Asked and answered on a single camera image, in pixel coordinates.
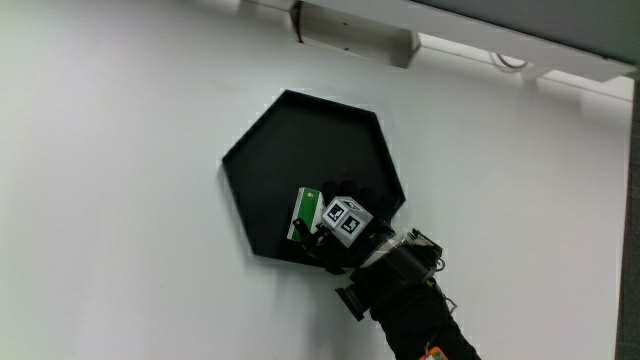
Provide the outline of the person's right hand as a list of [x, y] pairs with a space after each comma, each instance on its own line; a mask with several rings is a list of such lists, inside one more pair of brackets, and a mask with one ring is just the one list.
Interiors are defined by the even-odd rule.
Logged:
[[378, 194], [351, 181], [298, 189], [286, 239], [298, 244], [327, 272], [340, 275], [363, 266], [380, 245], [377, 232], [390, 222], [403, 197]]

